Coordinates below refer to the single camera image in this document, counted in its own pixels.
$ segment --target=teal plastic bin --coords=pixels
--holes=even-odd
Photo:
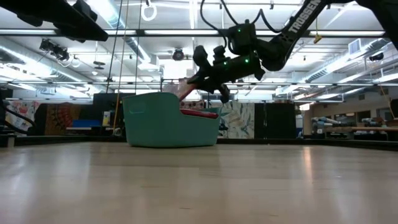
[[[127,142],[141,147],[212,146],[217,142],[217,119],[184,115],[172,93],[148,93],[123,98]],[[220,108],[203,111],[218,113]]]

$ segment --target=security camera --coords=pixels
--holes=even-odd
[[[173,53],[173,60],[175,61],[181,61],[184,59],[184,53],[182,52],[182,49],[175,49]]]

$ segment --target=ceiling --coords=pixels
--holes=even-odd
[[[101,6],[98,2],[110,1],[115,6],[116,13],[119,12],[119,6],[121,6],[121,19],[125,22],[128,29],[211,29],[208,27],[198,13],[200,7],[200,1],[197,0],[152,0],[151,4],[157,8],[157,14],[151,21],[145,21],[141,16],[140,3],[145,1],[135,0],[124,0],[124,1],[113,1],[113,0],[88,0],[87,3],[91,4],[97,2],[97,6],[92,6],[93,10],[99,14],[97,23],[104,29],[112,29],[112,27],[106,22],[106,15],[104,10],[107,8],[105,4]],[[245,19],[254,19],[260,8],[263,8],[267,20],[271,23],[271,26],[276,29],[281,29],[287,22],[290,16],[294,15],[299,9],[299,5],[302,3],[301,0],[274,0],[274,8],[270,9],[270,1],[243,1],[243,0],[229,0],[226,1],[228,8],[234,18],[238,22],[244,22]],[[145,10],[145,15],[150,17],[153,13],[151,8]],[[0,8],[0,29],[37,29],[36,27],[30,26],[25,22],[19,20],[15,14]],[[205,18],[212,23],[214,26],[220,29],[227,29],[233,25],[233,22],[225,13],[224,9],[220,9],[218,0],[207,0],[204,8],[203,15]],[[54,26],[50,23],[45,23],[40,29],[54,29]],[[265,24],[261,21],[256,22],[257,29],[267,29]],[[382,27],[374,17],[373,13],[365,9],[356,3],[349,4],[335,4],[330,9],[324,9],[318,17],[317,23],[314,22],[310,26],[311,30],[382,30]],[[43,39],[41,36],[15,36],[10,35],[7,39],[17,43],[21,47],[31,50],[38,55],[43,56],[46,59],[53,61],[52,68],[59,67],[54,57],[51,55],[45,55],[39,50],[40,43]],[[137,61],[136,54],[133,50],[125,44],[120,37],[110,37],[106,42],[94,42],[86,41],[80,43],[72,41],[64,37],[51,37],[50,40],[62,47],[67,47],[71,58],[75,56],[80,61],[79,67],[73,67],[69,65],[68,70],[83,75],[87,80],[93,80],[102,82],[110,77],[114,77],[114,81],[119,81],[118,77],[121,75],[122,80],[127,82],[135,81],[135,75],[137,75],[138,82],[156,82],[154,85],[138,85],[139,88],[148,90],[159,90],[160,89],[160,73],[159,67],[164,65],[165,73],[168,74],[166,78],[183,78],[187,74],[192,75],[194,64],[191,60],[186,62],[174,62],[170,59],[172,52],[176,48],[183,49],[186,55],[193,54],[193,46],[203,45],[208,52],[208,60],[212,61],[212,50],[214,47],[223,43],[221,37],[135,37],[137,43],[142,49],[149,55],[156,55],[158,60],[155,64],[155,69],[140,69],[137,65],[141,63]],[[323,38],[317,44],[313,43],[313,38],[302,38],[297,42],[294,48],[290,60],[286,66],[278,72],[267,72],[263,82],[273,82],[277,79],[277,82],[299,82],[300,79],[308,75],[311,71],[316,68],[320,68],[329,63],[339,55],[345,54],[348,50],[348,44],[356,38]],[[388,49],[384,48],[383,51],[386,53],[386,61],[394,59],[396,50],[389,46]],[[95,70],[94,61],[104,62],[106,65],[103,66],[104,70]],[[327,80],[323,78],[324,82],[336,83],[339,78],[347,77],[363,71],[365,69],[364,60],[356,60],[355,63],[350,63],[347,66],[343,66],[328,75],[331,78]],[[254,77],[248,77],[244,79],[245,82],[257,82]],[[117,85],[110,86],[110,90],[117,89]],[[135,85],[121,85],[122,89],[132,89]],[[252,89],[252,86],[245,87],[246,89]],[[250,91],[250,95],[262,94],[260,90],[276,90],[281,86],[258,86],[255,90]],[[312,87],[300,88],[292,90],[295,94],[300,94],[302,90],[313,91]]]

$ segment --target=light wood floor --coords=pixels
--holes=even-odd
[[[0,152],[0,223],[397,223],[398,153],[326,146]]]

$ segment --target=robotic arm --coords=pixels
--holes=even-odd
[[[235,58],[225,57],[225,49],[218,46],[214,49],[213,66],[207,61],[207,53],[203,46],[196,47],[193,60],[199,66],[199,71],[188,81],[197,89],[214,93],[219,90],[222,102],[229,99],[229,90],[224,83],[235,82],[239,78],[253,75],[261,80],[265,71],[261,65],[270,71],[281,70],[297,41],[310,27],[323,8],[333,3],[348,3],[350,0],[305,0],[301,9],[279,34],[269,42],[258,39],[254,23],[248,20],[244,24],[230,27],[227,32],[228,48],[238,55]],[[374,13],[389,38],[398,49],[398,0],[356,0]]]

